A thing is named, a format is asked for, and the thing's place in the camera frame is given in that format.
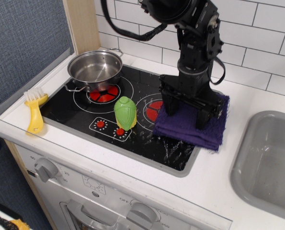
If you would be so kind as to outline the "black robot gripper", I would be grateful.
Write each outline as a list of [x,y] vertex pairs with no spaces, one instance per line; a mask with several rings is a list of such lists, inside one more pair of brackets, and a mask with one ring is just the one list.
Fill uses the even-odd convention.
[[198,110],[196,128],[204,129],[213,117],[219,117],[223,109],[223,100],[210,88],[213,65],[201,70],[179,67],[179,75],[163,74],[159,76],[160,91],[167,115],[174,115],[184,102]]

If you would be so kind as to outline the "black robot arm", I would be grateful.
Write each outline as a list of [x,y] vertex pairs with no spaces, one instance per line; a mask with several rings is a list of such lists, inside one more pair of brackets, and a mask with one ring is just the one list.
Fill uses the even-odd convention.
[[177,29],[179,75],[160,75],[166,113],[176,113],[183,101],[197,109],[195,126],[203,129],[211,118],[221,115],[223,107],[210,88],[213,63],[222,65],[217,57],[223,46],[217,7],[210,0],[143,0],[141,6],[158,22]]

